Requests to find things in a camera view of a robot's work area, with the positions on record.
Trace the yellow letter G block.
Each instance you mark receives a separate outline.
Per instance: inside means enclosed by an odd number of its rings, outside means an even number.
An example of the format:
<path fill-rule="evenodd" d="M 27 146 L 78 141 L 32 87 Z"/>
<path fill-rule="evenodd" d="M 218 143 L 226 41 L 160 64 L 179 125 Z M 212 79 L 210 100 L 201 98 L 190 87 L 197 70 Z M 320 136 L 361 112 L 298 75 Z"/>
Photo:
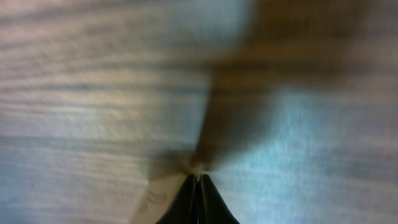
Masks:
<path fill-rule="evenodd" d="M 172 204 L 174 197 L 188 175 L 199 177 L 205 172 L 202 164 L 171 161 L 154 165 L 150 171 L 149 183 L 141 200 L 132 213 L 130 224 L 156 223 Z"/>

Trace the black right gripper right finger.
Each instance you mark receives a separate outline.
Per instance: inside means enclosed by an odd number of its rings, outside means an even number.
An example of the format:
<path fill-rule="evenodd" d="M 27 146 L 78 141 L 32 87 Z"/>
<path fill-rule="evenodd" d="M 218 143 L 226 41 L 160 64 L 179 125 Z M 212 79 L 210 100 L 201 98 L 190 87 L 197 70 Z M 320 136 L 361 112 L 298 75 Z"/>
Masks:
<path fill-rule="evenodd" d="M 203 224 L 239 224 L 230 212 L 209 175 L 198 182 L 199 222 Z"/>

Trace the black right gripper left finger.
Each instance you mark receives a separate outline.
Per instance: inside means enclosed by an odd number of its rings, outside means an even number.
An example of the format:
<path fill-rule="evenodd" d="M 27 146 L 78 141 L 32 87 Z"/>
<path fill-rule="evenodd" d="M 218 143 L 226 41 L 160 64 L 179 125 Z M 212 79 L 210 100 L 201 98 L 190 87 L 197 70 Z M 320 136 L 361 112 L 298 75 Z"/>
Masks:
<path fill-rule="evenodd" d="M 184 180 L 169 208 L 156 224 L 190 223 L 196 182 L 197 179 L 193 174 Z"/>

